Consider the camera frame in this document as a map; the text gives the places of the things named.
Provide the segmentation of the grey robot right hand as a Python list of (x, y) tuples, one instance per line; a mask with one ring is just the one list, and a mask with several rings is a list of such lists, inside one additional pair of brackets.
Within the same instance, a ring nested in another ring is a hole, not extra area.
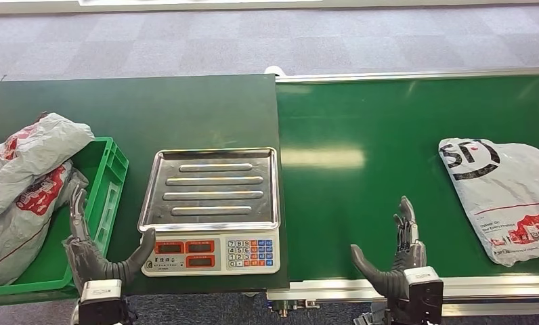
[(375, 291), (387, 299), (406, 299), (408, 285), (404, 271), (427, 265), (426, 247), (419, 239), (414, 207), (406, 196), (402, 196), (399, 208), (400, 213), (393, 216), (397, 244), (389, 271), (379, 270), (365, 258), (358, 245), (350, 245), (354, 266), (371, 283)]

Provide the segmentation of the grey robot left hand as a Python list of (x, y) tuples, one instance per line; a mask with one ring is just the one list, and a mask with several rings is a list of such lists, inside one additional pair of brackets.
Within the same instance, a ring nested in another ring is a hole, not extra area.
[(81, 185), (72, 189), (69, 200), (71, 235), (63, 241), (74, 284), (80, 292), (92, 280), (117, 279), (123, 284), (129, 284), (154, 251), (156, 230), (146, 230), (139, 247), (126, 260), (107, 260), (89, 235), (84, 220), (86, 193)]

